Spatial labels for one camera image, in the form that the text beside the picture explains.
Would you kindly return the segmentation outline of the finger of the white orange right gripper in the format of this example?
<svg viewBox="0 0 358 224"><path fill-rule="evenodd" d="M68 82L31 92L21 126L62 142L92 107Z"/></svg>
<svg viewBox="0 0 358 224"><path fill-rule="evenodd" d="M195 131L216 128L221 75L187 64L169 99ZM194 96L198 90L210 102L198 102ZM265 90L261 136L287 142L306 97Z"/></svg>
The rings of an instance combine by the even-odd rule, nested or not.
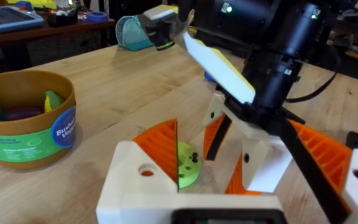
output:
<svg viewBox="0 0 358 224"><path fill-rule="evenodd" d="M224 112L223 95L215 93L204 116L203 159L214 161L231 126L231 119Z"/></svg>
<svg viewBox="0 0 358 224"><path fill-rule="evenodd" d="M224 193L273 193L291 160L292 156L281 140L269 143L245 139L242 141L242 152Z"/></svg>

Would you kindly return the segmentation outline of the white orange left gripper right finger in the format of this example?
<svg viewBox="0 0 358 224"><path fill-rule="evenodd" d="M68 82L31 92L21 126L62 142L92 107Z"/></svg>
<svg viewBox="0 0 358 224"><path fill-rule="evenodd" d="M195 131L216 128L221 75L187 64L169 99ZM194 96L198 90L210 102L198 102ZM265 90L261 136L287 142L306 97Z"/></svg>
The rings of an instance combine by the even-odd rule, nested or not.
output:
<svg viewBox="0 0 358 224"><path fill-rule="evenodd" d="M284 120L280 139L330 223L358 223L358 148Z"/></svg>

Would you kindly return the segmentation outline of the white orange left gripper left finger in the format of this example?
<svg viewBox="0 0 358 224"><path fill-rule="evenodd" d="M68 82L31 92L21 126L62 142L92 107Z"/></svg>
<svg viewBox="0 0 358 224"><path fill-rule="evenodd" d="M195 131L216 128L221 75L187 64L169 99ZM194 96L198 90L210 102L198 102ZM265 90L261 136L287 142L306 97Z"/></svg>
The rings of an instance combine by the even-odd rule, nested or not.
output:
<svg viewBox="0 0 358 224"><path fill-rule="evenodd" d="M117 144L96 207L98 223L170 223L178 193L177 121Z"/></svg>

